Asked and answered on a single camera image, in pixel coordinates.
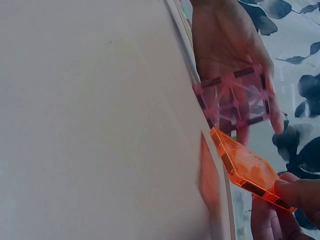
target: white wall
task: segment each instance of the white wall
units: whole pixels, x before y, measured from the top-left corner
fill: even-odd
[[[201,130],[225,203],[223,167],[161,0],[4,1],[0,30],[1,239],[208,231]]]

